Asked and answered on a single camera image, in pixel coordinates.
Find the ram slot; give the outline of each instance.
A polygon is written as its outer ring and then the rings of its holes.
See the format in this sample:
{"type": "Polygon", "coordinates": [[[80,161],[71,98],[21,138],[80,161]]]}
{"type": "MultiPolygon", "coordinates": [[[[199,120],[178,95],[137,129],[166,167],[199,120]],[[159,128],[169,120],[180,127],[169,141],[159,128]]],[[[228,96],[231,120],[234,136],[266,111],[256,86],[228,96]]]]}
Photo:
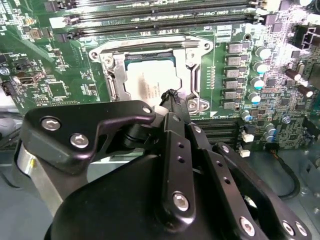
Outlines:
{"type": "Polygon", "coordinates": [[[146,31],[161,31],[179,28],[196,28],[207,25],[232,25],[254,23],[254,17],[251,15],[227,15],[219,17],[202,17],[189,19],[175,19],[163,21],[150,21],[142,23],[129,23],[108,26],[97,26],[88,28],[79,28],[68,33],[58,33],[56,38],[59,42],[67,42],[68,40],[77,40],[82,37],[98,37],[120,33],[136,33],[146,31]]]}

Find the green circuit board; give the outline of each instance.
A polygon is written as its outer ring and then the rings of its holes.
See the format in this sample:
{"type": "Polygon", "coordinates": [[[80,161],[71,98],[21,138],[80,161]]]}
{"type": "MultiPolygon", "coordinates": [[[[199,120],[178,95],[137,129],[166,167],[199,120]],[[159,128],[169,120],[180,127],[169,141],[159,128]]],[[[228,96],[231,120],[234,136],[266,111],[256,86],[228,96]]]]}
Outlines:
{"type": "MultiPolygon", "coordinates": [[[[297,83],[292,83],[284,72],[288,67],[296,69],[304,64],[301,75],[308,80],[313,64],[320,61],[317,47],[300,50],[290,36],[297,25],[306,24],[311,14],[309,8],[291,4],[287,9],[265,10],[257,7],[262,3],[259,0],[256,7],[250,5],[254,1],[247,0],[213,6],[210,4],[216,4],[215,1],[207,4],[202,0],[106,1],[90,7],[81,6],[81,2],[85,4],[85,1],[70,0],[59,4],[1,0],[0,54],[5,61],[0,67],[9,73],[0,77],[3,83],[9,83],[5,86],[6,93],[23,115],[37,107],[109,102],[102,65],[89,56],[92,49],[104,43],[188,35],[213,44],[213,49],[202,57],[200,67],[199,95],[209,102],[209,108],[193,115],[192,119],[240,118],[244,111],[249,111],[250,122],[256,125],[253,149],[263,149],[266,143],[263,134],[269,123],[277,129],[274,141],[280,142],[282,148],[299,148],[304,143],[304,117],[320,113],[319,104],[314,108],[319,102],[318,90],[310,86],[314,94],[306,98],[298,92],[297,83]],[[187,12],[187,7],[179,10],[183,6],[197,6],[194,9],[201,10],[195,17],[187,12]],[[158,15],[145,12],[153,8],[158,15]],[[266,24],[258,10],[265,11],[264,15],[274,15],[275,22],[282,23],[281,29],[275,31],[275,24],[266,24]],[[169,20],[174,24],[165,25],[169,20]],[[236,57],[246,57],[236,66],[237,70],[241,68],[236,76],[236,95],[228,100],[225,99],[226,70],[230,67],[228,57],[235,55],[229,52],[230,45],[236,44],[242,44],[236,57]],[[265,74],[253,68],[261,61],[255,54],[257,46],[272,51],[264,61],[268,66],[265,74]],[[293,51],[300,51],[299,56],[292,57],[293,51]],[[265,87],[255,89],[250,82],[254,77],[260,77],[265,87]],[[259,104],[249,100],[253,92],[260,96],[259,104]],[[285,116],[291,117],[290,124],[283,124],[285,116]]],[[[309,19],[307,24],[316,22],[309,19]]]]}

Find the silver screw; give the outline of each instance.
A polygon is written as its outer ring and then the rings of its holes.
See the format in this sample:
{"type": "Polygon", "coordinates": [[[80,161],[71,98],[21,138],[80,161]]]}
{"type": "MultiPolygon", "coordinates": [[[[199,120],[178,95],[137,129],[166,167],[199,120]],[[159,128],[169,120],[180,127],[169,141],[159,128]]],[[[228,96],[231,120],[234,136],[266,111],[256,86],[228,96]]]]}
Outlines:
{"type": "Polygon", "coordinates": [[[229,148],[228,148],[227,146],[225,146],[225,145],[222,145],[222,149],[223,149],[223,151],[225,151],[226,153],[229,152],[229,148]]]}
{"type": "Polygon", "coordinates": [[[104,65],[107,67],[107,68],[111,68],[113,65],[114,65],[114,58],[112,56],[107,56],[105,59],[104,59],[104,65]]]}
{"type": "Polygon", "coordinates": [[[320,208],[319,207],[315,207],[313,212],[314,212],[314,214],[320,213],[320,208]]]}
{"type": "Polygon", "coordinates": [[[76,148],[84,149],[89,145],[89,140],[85,135],[81,133],[75,133],[71,136],[70,143],[76,148]]]}
{"type": "Polygon", "coordinates": [[[291,123],[291,117],[285,116],[284,118],[282,118],[282,122],[283,122],[284,124],[289,124],[289,123],[291,123]]]}
{"type": "Polygon", "coordinates": [[[286,221],[283,221],[282,225],[283,225],[284,229],[288,232],[288,234],[290,234],[291,236],[295,235],[295,231],[286,221]]]}
{"type": "Polygon", "coordinates": [[[189,202],[187,198],[181,193],[175,193],[173,195],[173,203],[180,211],[187,211],[189,208],[189,202]]]}
{"type": "Polygon", "coordinates": [[[252,223],[244,216],[240,218],[240,224],[243,230],[250,236],[253,237],[256,234],[255,228],[252,223]]]}
{"type": "Polygon", "coordinates": [[[197,133],[201,133],[201,128],[198,126],[194,126],[194,129],[197,133]]]}
{"type": "Polygon", "coordinates": [[[0,67],[0,74],[4,76],[9,76],[10,75],[10,70],[9,68],[2,66],[0,67]]]}
{"type": "Polygon", "coordinates": [[[308,236],[307,231],[305,230],[305,228],[299,223],[299,222],[295,222],[296,227],[298,228],[299,232],[303,235],[303,236],[308,236]]]}
{"type": "Polygon", "coordinates": [[[41,121],[41,126],[49,131],[56,131],[61,127],[61,124],[58,120],[48,117],[41,121]]]}
{"type": "Polygon", "coordinates": [[[147,108],[146,106],[144,106],[142,108],[143,111],[145,111],[147,114],[151,113],[151,110],[149,108],[147,108]]]}

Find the mounting hole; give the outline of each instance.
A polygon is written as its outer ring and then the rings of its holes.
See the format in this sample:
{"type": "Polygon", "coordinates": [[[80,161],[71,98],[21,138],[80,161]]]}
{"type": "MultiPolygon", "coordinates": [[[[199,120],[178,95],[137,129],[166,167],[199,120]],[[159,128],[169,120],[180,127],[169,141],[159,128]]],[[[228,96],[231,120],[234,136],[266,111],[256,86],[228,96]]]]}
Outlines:
{"type": "Polygon", "coordinates": [[[173,115],[173,117],[172,117],[174,120],[176,120],[177,122],[180,122],[180,118],[178,117],[178,116],[176,116],[176,115],[173,115]]]}
{"type": "Polygon", "coordinates": [[[210,44],[209,44],[209,43],[205,43],[205,44],[204,44],[204,49],[205,49],[205,50],[210,49],[210,44]]]}
{"type": "Polygon", "coordinates": [[[151,113],[151,110],[149,108],[147,108],[146,106],[144,106],[142,108],[143,111],[145,111],[147,114],[150,114],[151,113]]]}
{"type": "Polygon", "coordinates": [[[93,59],[97,59],[97,58],[98,58],[98,53],[96,53],[95,51],[93,51],[93,52],[91,53],[91,57],[92,57],[93,59]]]}
{"type": "Polygon", "coordinates": [[[230,180],[229,180],[228,178],[224,177],[223,179],[224,179],[224,182],[225,182],[226,184],[231,184],[231,182],[230,182],[230,180]]]}
{"type": "Polygon", "coordinates": [[[180,157],[180,156],[178,156],[178,161],[179,161],[179,163],[181,163],[181,164],[184,164],[186,161],[182,158],[182,157],[180,157]]]}
{"type": "Polygon", "coordinates": [[[216,164],[218,164],[219,167],[223,167],[222,163],[219,161],[216,161],[216,164]]]}
{"type": "Polygon", "coordinates": [[[244,35],[244,40],[251,40],[251,34],[244,35]]]}

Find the cable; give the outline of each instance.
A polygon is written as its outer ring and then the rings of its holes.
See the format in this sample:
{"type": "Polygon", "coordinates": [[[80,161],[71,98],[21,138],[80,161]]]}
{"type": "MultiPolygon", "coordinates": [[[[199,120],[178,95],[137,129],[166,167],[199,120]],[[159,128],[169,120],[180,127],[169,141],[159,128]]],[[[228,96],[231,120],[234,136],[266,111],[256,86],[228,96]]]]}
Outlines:
{"type": "Polygon", "coordinates": [[[22,188],[19,187],[19,186],[16,186],[14,184],[12,184],[9,179],[6,177],[6,175],[0,171],[0,177],[3,179],[3,181],[12,189],[15,189],[15,190],[21,190],[22,188]]]}
{"type": "Polygon", "coordinates": [[[8,134],[7,136],[3,137],[0,140],[0,150],[6,148],[7,146],[9,146],[9,145],[15,143],[16,141],[18,141],[19,135],[20,135],[20,128],[14,130],[13,132],[8,134]]]}
{"type": "Polygon", "coordinates": [[[301,186],[299,179],[294,171],[285,163],[285,161],[277,155],[277,152],[275,150],[270,150],[270,153],[274,156],[275,159],[278,160],[283,170],[285,170],[285,172],[292,178],[294,185],[293,190],[290,193],[278,197],[282,200],[293,199],[300,193],[301,186]]]}

